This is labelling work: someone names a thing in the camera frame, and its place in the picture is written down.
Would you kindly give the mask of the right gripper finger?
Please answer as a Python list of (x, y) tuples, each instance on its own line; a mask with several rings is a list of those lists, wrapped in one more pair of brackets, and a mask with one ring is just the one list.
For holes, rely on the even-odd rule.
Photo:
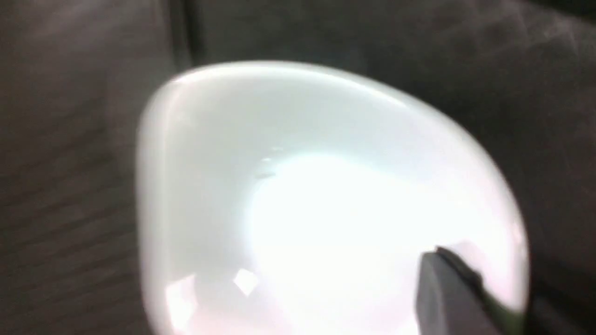
[(456, 253), (438, 247), (421, 255), (416, 294), (421, 335), (500, 335), (482, 278)]

